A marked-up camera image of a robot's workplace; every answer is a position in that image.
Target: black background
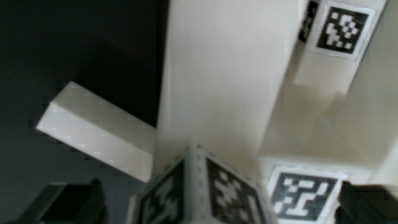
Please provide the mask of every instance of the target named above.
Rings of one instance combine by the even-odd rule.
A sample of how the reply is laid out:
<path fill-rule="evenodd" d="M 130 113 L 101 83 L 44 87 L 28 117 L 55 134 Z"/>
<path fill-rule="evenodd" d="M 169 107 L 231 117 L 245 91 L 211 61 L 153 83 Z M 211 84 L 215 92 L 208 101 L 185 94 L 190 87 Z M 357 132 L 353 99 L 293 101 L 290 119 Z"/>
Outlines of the black background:
<path fill-rule="evenodd" d="M 318 12 L 318 5 L 320 3 L 314 2 L 314 1 L 309 1 L 307 3 L 307 12 L 305 12 L 305 17 L 304 17 L 304 21 L 302 21 L 302 29 L 300 29 L 300 32 L 298 32 L 298 40 L 302 41 L 302 43 L 307 43 L 307 37 L 309 37 L 309 34 L 311 34 L 311 29 L 313 29 L 313 23 L 314 23 L 314 17 L 316 17 L 316 12 Z M 307 20 L 311 18 L 311 23 L 307 25 L 307 33 L 305 33 L 305 23 L 307 23 Z"/>
<path fill-rule="evenodd" d="M 137 113 L 151 111 L 147 120 L 156 122 L 165 7 L 167 1 L 156 0 L 0 1 L 0 223 L 19 217 L 50 182 L 89 183 L 96 177 L 110 223 L 124 223 L 140 181 L 34 127 L 64 85 L 98 68 L 94 59 L 101 57 L 108 68 L 117 67 L 106 52 L 146 71 L 130 77 L 135 85 L 146 80 L 138 97 L 151 98 L 140 100 Z M 126 104 L 133 100 L 119 99 Z"/>
<path fill-rule="evenodd" d="M 167 217 L 165 219 L 162 219 L 162 224 L 176 224 L 181 223 L 183 219 L 185 219 L 185 160 L 179 162 L 179 164 L 176 165 L 176 167 L 172 168 L 169 174 L 165 175 L 165 177 L 162 178 L 162 181 L 156 183 L 153 189 L 149 192 L 146 192 L 144 197 L 140 199 L 140 212 L 138 212 L 138 223 L 153 223 L 154 219 L 158 218 L 158 215 L 162 215 L 162 212 L 165 210 L 165 201 L 160 201 L 160 197 L 156 195 L 156 192 L 165 184 L 165 181 L 169 179 L 172 179 L 172 189 L 165 195 L 165 199 L 170 200 L 172 202 L 178 203 L 178 214 L 174 219 L 170 220 L 170 218 Z M 144 213 L 147 212 L 144 209 L 144 205 L 151 204 L 151 208 L 154 209 L 154 214 L 151 215 L 151 217 L 147 218 L 147 220 L 144 220 Z"/>

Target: black square pattern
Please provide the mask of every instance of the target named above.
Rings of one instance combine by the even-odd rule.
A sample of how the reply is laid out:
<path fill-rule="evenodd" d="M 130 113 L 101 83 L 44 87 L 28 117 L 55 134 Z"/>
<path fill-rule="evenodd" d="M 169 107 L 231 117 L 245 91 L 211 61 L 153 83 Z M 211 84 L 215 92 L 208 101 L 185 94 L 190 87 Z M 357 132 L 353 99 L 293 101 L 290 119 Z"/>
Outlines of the black square pattern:
<path fill-rule="evenodd" d="M 206 167 L 213 218 L 227 224 L 265 224 L 256 189 L 210 159 Z"/>
<path fill-rule="evenodd" d="M 185 219 L 185 165 L 176 165 L 140 201 L 138 223 L 178 224 Z"/>
<path fill-rule="evenodd" d="M 309 1 L 307 3 L 307 12 L 305 12 L 305 18 L 302 21 L 302 28 L 300 28 L 300 33 L 298 33 L 298 40 L 307 43 L 307 36 L 311 33 L 311 28 L 314 24 L 314 16 L 318 12 L 318 5 L 320 3 L 314 1 Z"/>
<path fill-rule="evenodd" d="M 330 7 L 316 47 L 353 54 L 369 15 Z"/>
<path fill-rule="evenodd" d="M 336 183 L 337 178 L 281 173 L 272 194 L 279 219 L 318 220 Z"/>

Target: white panel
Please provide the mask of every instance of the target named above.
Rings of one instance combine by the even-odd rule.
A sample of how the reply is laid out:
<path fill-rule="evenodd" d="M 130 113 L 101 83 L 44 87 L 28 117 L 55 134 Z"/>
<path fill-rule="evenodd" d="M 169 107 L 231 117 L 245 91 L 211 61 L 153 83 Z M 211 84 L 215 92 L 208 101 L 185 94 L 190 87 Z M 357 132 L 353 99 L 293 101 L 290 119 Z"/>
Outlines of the white panel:
<path fill-rule="evenodd" d="M 327 119 L 320 119 L 311 140 L 300 150 L 293 148 L 290 151 L 268 150 L 261 154 L 259 179 L 263 183 L 268 182 L 270 172 L 279 164 L 343 172 L 353 184 L 366 184 L 373 175 L 373 169 L 350 148 Z"/>
<path fill-rule="evenodd" d="M 170 1 L 154 174 L 190 139 L 252 176 L 304 0 Z"/>
<path fill-rule="evenodd" d="M 341 93 L 348 92 L 384 4 L 385 0 L 320 1 L 320 9 L 307 45 L 305 47 L 300 46 L 298 49 L 302 56 L 295 84 L 318 87 L 323 90 L 337 91 Z M 341 54 L 336 51 L 321 50 L 321 48 L 316 47 L 323 29 L 323 20 L 329 15 L 329 6 L 343 7 L 345 9 L 350 9 L 355 12 L 366 12 L 368 14 L 362 36 L 359 38 L 357 47 L 352 54 Z"/>
<path fill-rule="evenodd" d="M 149 180 L 156 130 L 73 82 L 35 128 L 138 180 Z"/>

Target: white wall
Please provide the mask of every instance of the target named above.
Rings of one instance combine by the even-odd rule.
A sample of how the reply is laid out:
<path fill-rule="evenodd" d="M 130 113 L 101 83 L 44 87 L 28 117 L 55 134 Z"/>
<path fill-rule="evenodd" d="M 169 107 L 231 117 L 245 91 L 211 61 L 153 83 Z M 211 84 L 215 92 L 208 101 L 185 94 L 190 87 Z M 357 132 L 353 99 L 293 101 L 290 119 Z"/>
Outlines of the white wall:
<path fill-rule="evenodd" d="M 307 42 L 305 44 L 302 41 L 297 42 L 286 79 L 266 127 L 261 155 L 266 155 L 266 152 L 293 153 L 305 150 L 318 120 L 321 117 L 334 117 L 346 97 L 366 49 L 366 41 L 373 34 L 385 0 L 339 1 L 361 8 L 371 8 L 371 10 L 375 10 L 373 20 L 369 18 L 368 23 L 369 29 L 368 32 L 362 32 L 364 41 L 362 45 L 359 45 L 359 56 L 355 59 L 346 59 L 330 55 L 330 53 L 318 53 L 313 51 L 313 44 L 318 40 L 318 30 L 323 28 L 321 18 L 329 14 L 325 11 L 329 2 L 332 1 L 320 1 Z"/>
<path fill-rule="evenodd" d="M 336 127 L 369 165 L 371 182 L 398 185 L 398 2 L 389 1 Z"/>
<path fill-rule="evenodd" d="M 154 175 L 192 138 L 252 176 L 305 0 L 170 1 Z"/>

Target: gray floor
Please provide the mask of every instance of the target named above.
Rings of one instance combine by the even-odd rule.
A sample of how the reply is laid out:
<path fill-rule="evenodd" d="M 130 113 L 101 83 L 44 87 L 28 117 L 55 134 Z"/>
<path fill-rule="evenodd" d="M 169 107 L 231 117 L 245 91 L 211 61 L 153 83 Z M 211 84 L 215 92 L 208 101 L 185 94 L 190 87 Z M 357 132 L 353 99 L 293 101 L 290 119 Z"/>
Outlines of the gray floor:
<path fill-rule="evenodd" d="M 98 43 L 156 72 L 154 2 L 0 1 L 0 223 L 18 218 L 50 182 L 89 183 L 96 177 L 110 224 L 124 223 L 128 197 L 142 183 L 34 126 Z"/>

